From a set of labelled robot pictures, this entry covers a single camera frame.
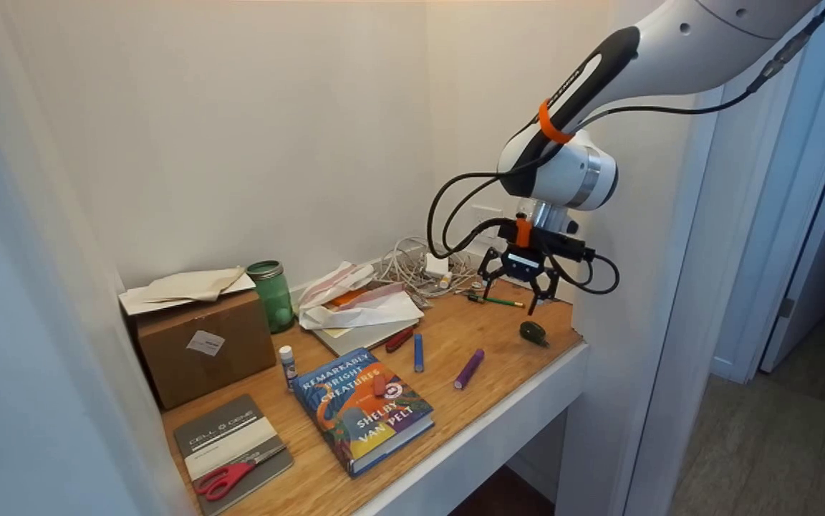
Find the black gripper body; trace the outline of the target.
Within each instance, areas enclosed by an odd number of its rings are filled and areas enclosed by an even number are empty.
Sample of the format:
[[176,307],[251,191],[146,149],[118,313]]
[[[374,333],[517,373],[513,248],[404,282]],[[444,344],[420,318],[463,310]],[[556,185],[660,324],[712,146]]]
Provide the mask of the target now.
[[503,248],[497,252],[503,255],[506,278],[529,280],[529,272],[537,262],[560,265],[560,260],[576,260],[576,262],[592,260],[592,248],[583,241],[542,229],[529,224],[527,217],[493,217],[490,225],[503,241]]

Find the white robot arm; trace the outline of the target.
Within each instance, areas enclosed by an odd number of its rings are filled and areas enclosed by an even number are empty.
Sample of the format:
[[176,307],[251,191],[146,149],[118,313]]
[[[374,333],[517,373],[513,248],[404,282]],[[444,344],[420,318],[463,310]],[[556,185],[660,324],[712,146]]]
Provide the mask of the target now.
[[587,136],[587,126],[607,113],[650,112],[650,95],[715,88],[772,47],[748,88],[712,109],[736,105],[821,24],[825,4],[789,30],[817,2],[663,0],[643,20],[605,37],[501,149],[501,185],[516,198],[532,198],[536,208],[490,217],[503,248],[483,252],[483,282],[493,285],[501,274],[524,280],[532,304],[553,298],[560,280],[589,294],[613,291],[622,280],[619,265],[576,241],[576,224],[566,217],[569,208],[599,208],[619,182],[616,159]]

